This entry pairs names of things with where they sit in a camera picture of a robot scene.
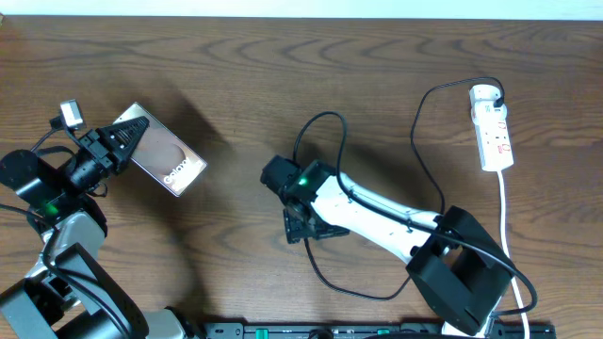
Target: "green light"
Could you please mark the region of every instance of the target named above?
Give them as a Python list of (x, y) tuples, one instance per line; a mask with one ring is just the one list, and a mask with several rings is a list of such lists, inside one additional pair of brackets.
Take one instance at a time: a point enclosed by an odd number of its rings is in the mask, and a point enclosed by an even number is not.
[(46, 204), (46, 214), (50, 216), (54, 216), (58, 213), (58, 209), (51, 203)]

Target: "power strip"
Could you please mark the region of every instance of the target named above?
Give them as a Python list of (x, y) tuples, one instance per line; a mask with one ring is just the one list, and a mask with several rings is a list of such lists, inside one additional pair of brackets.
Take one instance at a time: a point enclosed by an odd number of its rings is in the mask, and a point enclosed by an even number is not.
[(469, 91), (471, 120), (478, 136), (481, 169), (499, 171), (513, 164), (513, 152), (507, 129), (507, 106), (495, 107), (500, 89), (476, 85)]

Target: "white background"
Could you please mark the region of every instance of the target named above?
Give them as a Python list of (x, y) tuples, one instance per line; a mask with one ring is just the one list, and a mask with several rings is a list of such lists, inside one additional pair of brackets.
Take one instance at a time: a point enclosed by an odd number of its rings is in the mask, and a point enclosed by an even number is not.
[(0, 0), (4, 14), (603, 20), (603, 0)]

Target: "white power cord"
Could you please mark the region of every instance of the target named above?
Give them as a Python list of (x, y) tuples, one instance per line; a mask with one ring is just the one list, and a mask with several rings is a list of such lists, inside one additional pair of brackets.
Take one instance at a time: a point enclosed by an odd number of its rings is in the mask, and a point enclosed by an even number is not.
[[(498, 184), (500, 185), (500, 243), (502, 245), (502, 250), (505, 252), (505, 255), (511, 259), (511, 255), (509, 253), (509, 246), (507, 245), (507, 202), (505, 198), (505, 182), (502, 178), (502, 170), (497, 170), (498, 174)], [(517, 280), (515, 277), (511, 279), (511, 286), (513, 287), (513, 292), (515, 294), (515, 300), (517, 300), (517, 307), (523, 308), (524, 302), (521, 299), (521, 294), (519, 293), (519, 286), (517, 286)], [(524, 324), (524, 339), (530, 339), (530, 324), (528, 323), (528, 316), (525, 313), (521, 314), (521, 322)]]

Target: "wood grain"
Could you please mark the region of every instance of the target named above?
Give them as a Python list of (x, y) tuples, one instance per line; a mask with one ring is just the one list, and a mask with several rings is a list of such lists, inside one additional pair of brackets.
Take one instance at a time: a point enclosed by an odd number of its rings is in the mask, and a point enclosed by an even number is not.
[[(286, 244), (282, 206), (259, 175), (272, 156), (290, 154), (309, 118), (337, 110), (350, 124), (344, 170), (396, 201), (435, 209), (409, 128), (427, 89), (479, 75), (498, 77), (507, 91), (509, 238), (539, 292), (530, 319), (552, 322), (560, 338), (600, 337), (599, 23), (8, 17), (0, 27), (0, 153), (33, 144), (63, 100), (77, 99), (89, 127), (139, 102), (209, 163), (180, 199), (133, 167), (99, 201), (109, 226), (100, 263), (141, 308), (250, 322), (434, 317), (412, 284), (385, 303), (320, 284), (302, 245)], [(497, 178), (480, 170), (468, 89), (434, 93), (416, 143), (448, 203), (498, 239)], [(339, 138), (337, 121), (318, 122), (304, 161), (333, 162)], [(49, 143), (71, 146), (64, 136)], [(24, 206), (5, 188), (0, 202)], [(21, 217), (0, 215), (5, 290), (41, 244)], [(359, 236), (313, 247), (325, 275), (348, 288), (385, 295), (406, 276), (400, 261)], [(0, 337), (12, 335), (0, 320)]]

